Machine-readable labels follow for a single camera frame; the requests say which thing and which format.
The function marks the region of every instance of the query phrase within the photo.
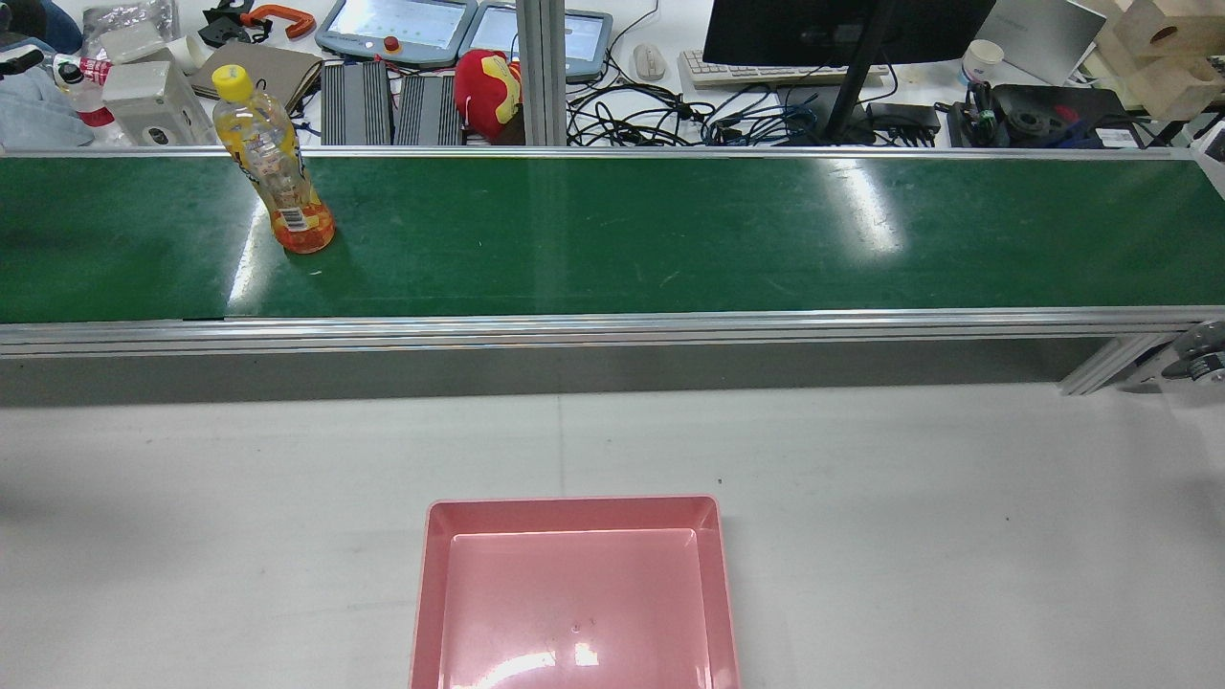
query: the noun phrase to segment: computer monitor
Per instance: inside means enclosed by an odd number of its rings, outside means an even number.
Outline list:
[[[960,58],[995,0],[714,0],[703,59],[846,67],[823,139],[839,143],[875,63]]]

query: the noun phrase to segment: red plush toy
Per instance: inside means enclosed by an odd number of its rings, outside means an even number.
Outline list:
[[[464,124],[494,141],[523,101],[519,64],[506,53],[469,50],[456,65],[456,108]]]

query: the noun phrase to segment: plastic tray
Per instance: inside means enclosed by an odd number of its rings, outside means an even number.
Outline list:
[[[410,689],[737,689],[709,497],[430,508]]]

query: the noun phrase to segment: keyboard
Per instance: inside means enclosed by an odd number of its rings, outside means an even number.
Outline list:
[[[703,63],[701,50],[684,50],[676,59],[681,74],[687,74],[695,88],[741,87],[750,83],[829,85],[842,83],[846,67],[748,67]],[[889,74],[886,65],[872,65],[869,76]]]

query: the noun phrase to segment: water bottle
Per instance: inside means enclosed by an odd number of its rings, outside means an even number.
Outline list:
[[[213,72],[222,98],[213,126],[243,168],[272,218],[272,234],[296,254],[318,251],[336,234],[332,211],[320,201],[298,148],[298,135],[276,98],[255,88],[239,65]]]

